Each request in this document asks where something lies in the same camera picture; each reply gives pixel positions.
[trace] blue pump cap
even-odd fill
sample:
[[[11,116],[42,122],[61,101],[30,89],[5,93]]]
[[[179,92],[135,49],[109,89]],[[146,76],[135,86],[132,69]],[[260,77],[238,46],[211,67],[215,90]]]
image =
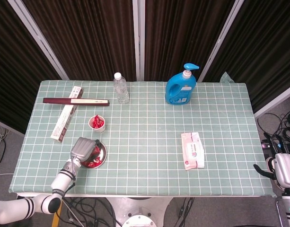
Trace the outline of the blue pump cap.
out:
[[[200,67],[197,66],[197,65],[194,65],[194,64],[192,64],[192,63],[186,63],[186,64],[184,65],[184,68],[185,68],[186,70],[198,70]]]

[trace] plastic water bottle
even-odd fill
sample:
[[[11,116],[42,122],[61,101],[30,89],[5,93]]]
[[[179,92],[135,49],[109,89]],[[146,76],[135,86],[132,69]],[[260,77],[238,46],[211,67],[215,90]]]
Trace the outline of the plastic water bottle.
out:
[[[114,89],[117,93],[117,100],[120,104],[126,104],[129,102],[129,94],[127,90],[126,79],[122,77],[121,73],[114,74]]]

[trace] bottle cap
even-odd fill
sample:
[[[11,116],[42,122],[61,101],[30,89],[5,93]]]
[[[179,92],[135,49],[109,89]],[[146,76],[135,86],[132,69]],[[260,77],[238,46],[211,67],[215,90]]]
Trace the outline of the bottle cap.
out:
[[[116,79],[116,80],[120,80],[121,78],[122,78],[122,75],[121,75],[120,72],[116,72],[116,73],[114,74],[114,79]]]
[[[189,79],[191,77],[191,71],[190,70],[184,70],[183,71],[183,78]]]

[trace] small bowl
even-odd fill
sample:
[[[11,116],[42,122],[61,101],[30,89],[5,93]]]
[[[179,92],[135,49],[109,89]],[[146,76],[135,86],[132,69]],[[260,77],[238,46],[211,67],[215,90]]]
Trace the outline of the small bowl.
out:
[[[99,132],[99,133],[105,131],[105,129],[106,129],[106,121],[105,121],[105,119],[104,119],[102,116],[100,116],[100,115],[98,115],[98,117],[99,117],[99,119],[101,119],[101,120],[104,121],[103,126],[100,127],[100,128],[97,128],[97,129],[95,129],[95,128],[92,127],[92,125],[93,125],[93,121],[94,121],[94,118],[95,118],[95,117],[96,117],[96,115],[90,118],[90,120],[89,120],[89,122],[88,122],[89,127],[90,127],[91,129],[93,129],[94,131]]]

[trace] toothpaste box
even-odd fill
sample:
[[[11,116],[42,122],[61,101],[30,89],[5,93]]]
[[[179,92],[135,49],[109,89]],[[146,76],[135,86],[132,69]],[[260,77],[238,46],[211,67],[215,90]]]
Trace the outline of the toothpaste box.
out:
[[[74,86],[69,98],[81,98],[83,95],[83,88]],[[63,138],[65,136],[65,133],[68,129],[68,126],[71,122],[71,119],[74,115],[74,112],[76,110],[76,105],[65,105],[64,109],[56,123],[56,126],[51,134],[52,139],[62,142]]]

